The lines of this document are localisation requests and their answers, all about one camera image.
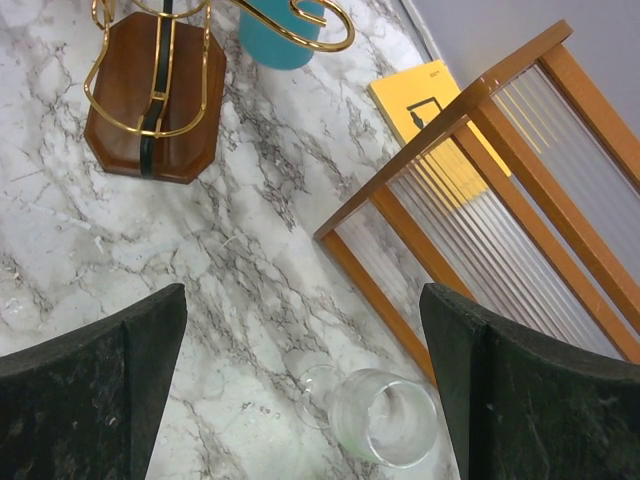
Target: glass rim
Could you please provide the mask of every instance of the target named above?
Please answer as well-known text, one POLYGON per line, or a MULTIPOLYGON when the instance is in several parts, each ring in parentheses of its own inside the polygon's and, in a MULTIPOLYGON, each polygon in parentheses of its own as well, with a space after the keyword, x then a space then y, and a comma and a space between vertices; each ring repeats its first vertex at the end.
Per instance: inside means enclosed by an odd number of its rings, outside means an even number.
POLYGON ((417 465, 418 463, 420 463, 422 460, 424 460, 426 458, 427 455, 429 455, 429 452, 433 448, 433 444, 431 445, 431 447, 427 448, 425 450, 425 452, 417 460, 414 460, 414 461, 409 462, 409 463, 393 463, 393 462, 390 462, 389 460, 385 459, 382 455, 380 455, 378 450, 373 446, 373 442, 371 441, 371 432, 370 432, 370 429, 371 429, 370 418, 371 417, 370 417, 370 414, 371 414, 371 408, 373 407, 374 402, 382 394, 382 392, 384 392, 385 390, 388 390, 389 388, 397 387, 397 386, 400 386, 400 385, 408 386, 408 387, 411 387, 411 388, 414 388, 414 389, 418 390, 420 392, 420 394, 423 395, 426 398, 427 403, 429 405, 429 407, 428 407, 429 408, 429 412, 433 414, 434 418, 437 421, 438 411, 436 410, 436 405, 433 402, 433 399, 431 398, 431 395, 429 395, 429 392, 427 392, 427 390, 417 382, 413 382, 411 380, 406 380, 404 378, 397 377, 396 380, 392 380, 391 382, 387 383, 386 385, 383 385, 382 387, 380 387, 376 391, 375 395, 373 395, 371 397, 371 402, 369 403, 369 406, 367 407, 367 430, 366 430, 367 446, 369 447, 370 451, 373 453, 375 458, 382 465, 385 465, 387 467, 392 467, 392 468, 410 468, 410 467, 413 467, 413 466, 417 465))

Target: yellow booklet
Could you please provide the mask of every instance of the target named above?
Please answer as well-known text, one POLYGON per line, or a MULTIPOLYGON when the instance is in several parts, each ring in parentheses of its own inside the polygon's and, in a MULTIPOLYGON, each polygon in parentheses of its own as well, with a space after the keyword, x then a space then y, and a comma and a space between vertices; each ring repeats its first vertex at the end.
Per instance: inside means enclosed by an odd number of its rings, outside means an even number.
MULTIPOLYGON (((460 93, 460 89, 442 60, 376 80, 369 93, 402 146, 442 111, 460 93)), ((509 169, 473 123, 471 130, 493 156, 502 170, 509 169)), ((430 187, 446 210, 465 204, 488 187, 460 149, 446 140, 420 160, 416 169, 420 182, 430 187)))

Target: wooden frame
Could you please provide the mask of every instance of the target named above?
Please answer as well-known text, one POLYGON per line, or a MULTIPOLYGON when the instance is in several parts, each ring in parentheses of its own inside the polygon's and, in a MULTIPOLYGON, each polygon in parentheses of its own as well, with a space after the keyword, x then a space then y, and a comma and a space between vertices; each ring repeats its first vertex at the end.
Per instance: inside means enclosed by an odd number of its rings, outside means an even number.
POLYGON ((335 229, 369 201, 434 281, 445 283, 473 298, 469 287, 388 186, 414 159, 422 158, 449 138, 493 190, 620 354, 629 361, 640 363, 640 345, 631 331, 467 125, 469 120, 474 121, 541 207, 542 212, 564 236, 577 257, 587 266, 613 304, 640 331, 638 285, 491 99, 494 93, 522 72, 539 66, 630 183, 640 191, 640 144, 562 46, 562 42, 571 33, 569 25, 562 20, 479 77, 315 234, 315 238, 325 245, 432 381, 433 368, 423 343, 335 229))

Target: brass wire frame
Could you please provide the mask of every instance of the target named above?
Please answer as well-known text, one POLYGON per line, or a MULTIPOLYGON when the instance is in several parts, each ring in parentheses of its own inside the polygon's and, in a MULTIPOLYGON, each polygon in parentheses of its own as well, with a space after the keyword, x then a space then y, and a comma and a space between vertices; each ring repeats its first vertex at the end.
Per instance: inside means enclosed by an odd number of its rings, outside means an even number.
MULTIPOLYGON (((89 103, 91 104, 91 106, 96 110, 96 112, 100 114, 102 118, 104 118, 109 123, 111 123, 112 125, 122 130, 125 130, 134 135, 146 135, 146 136, 152 136, 155 138, 167 138, 167 137, 175 137, 177 135, 181 135, 183 133, 186 133, 192 130, 196 125, 198 125, 200 120, 202 120, 202 118, 204 117, 204 113, 207 106, 207 61, 209 58, 209 42, 210 42, 210 35, 211 35, 211 32, 209 30, 209 24, 211 21, 211 0, 203 0, 196 7, 183 13, 160 12, 152 9, 148 5, 145 5, 140 0, 132 0, 132 1, 143 11, 150 13, 152 15, 155 15, 158 18, 158 27, 156 29, 157 38, 156 38, 155 62, 154 62, 154 69, 153 69, 153 81, 151 83, 152 85, 155 85, 155 80, 158 74, 158 63, 159 63, 159 56, 160 56, 160 24, 163 18, 171 19, 171 41, 170 41, 170 47, 169 47, 170 48, 169 78, 167 83, 167 92, 166 93, 155 92, 155 91, 151 92, 147 109, 146 109, 148 110, 153 100, 161 100, 163 102, 162 112, 158 117, 158 121, 156 122, 155 130, 143 130, 141 128, 144 114, 139 117, 138 125, 136 127, 126 125, 123 122, 117 120, 98 103, 98 101, 93 96, 93 93, 91 92, 91 83, 93 83, 93 80, 95 79, 98 73, 98 70, 100 70, 100 65, 102 64, 102 61, 104 60, 104 57, 107 54, 107 50, 109 48, 110 25, 115 19, 116 0, 93 0, 91 4, 91 18, 93 19, 93 22, 98 26, 98 28, 102 30, 104 33, 103 33, 103 40, 102 40, 102 49, 100 50, 100 54, 98 55, 98 58, 93 64, 93 67, 91 68, 91 70, 89 70, 89 74, 87 75, 87 78, 84 82, 84 93, 89 99, 89 103), (169 90, 171 85, 171 73, 173 71, 175 23, 176 23, 176 20, 198 13, 203 8, 205 9, 205 26, 203 28, 204 38, 203 38, 203 51, 202 51, 202 88, 201 88, 200 108, 196 116, 187 125, 180 128, 176 128, 174 130, 162 131, 161 124, 162 124, 162 119, 164 117, 165 110, 167 107, 169 90), (100 18, 100 14, 99 14, 100 10, 102 10, 102 18, 100 18)), ((345 50, 349 46, 351 46, 351 44, 355 39, 355 27, 353 25, 353 22, 351 21, 347 13, 339 5, 334 3, 332 0, 311 0, 311 1, 313 1, 314 3, 319 3, 326 9, 332 11, 342 21, 342 24, 345 26, 345 29, 347 30, 347 35, 345 39, 336 43, 318 42, 315 40, 309 40, 307 38, 301 37, 300 35, 290 32, 289 30, 287 30, 277 22, 271 20, 269 17, 263 14, 260 10, 256 9, 253 5, 247 3, 246 0, 231 0, 231 1, 236 5, 240 6, 241 8, 243 8, 244 10, 246 10, 247 13, 257 18, 258 20, 260 20, 262 23, 267 25, 270 29, 272 29, 279 35, 283 36, 287 40, 295 43, 296 45, 300 45, 302 47, 309 48, 311 50, 315 50, 318 52, 340 52, 342 50, 345 50)), ((303 0, 289 0, 289 9, 292 11, 292 13, 298 18, 306 20, 315 25, 325 27, 327 24, 326 19, 317 15, 313 15, 311 13, 307 13, 301 8, 299 8, 298 3, 300 1, 303 1, 303 0)))

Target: white marble surface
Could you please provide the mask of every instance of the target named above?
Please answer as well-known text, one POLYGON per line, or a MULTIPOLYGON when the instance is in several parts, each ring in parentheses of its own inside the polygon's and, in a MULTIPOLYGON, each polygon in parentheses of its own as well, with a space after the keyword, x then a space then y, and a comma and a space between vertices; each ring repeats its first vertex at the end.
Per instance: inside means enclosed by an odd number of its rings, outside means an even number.
POLYGON ((228 58, 215 163, 191 185, 104 174, 82 136, 101 35, 88 0, 0 4, 0 355, 171 283, 189 324, 150 479, 445 479, 360 462, 302 424, 315 363, 421 377, 311 234, 397 150, 367 84, 420 63, 385 0, 345 5, 355 45, 301 70, 257 67, 216 2, 228 58))

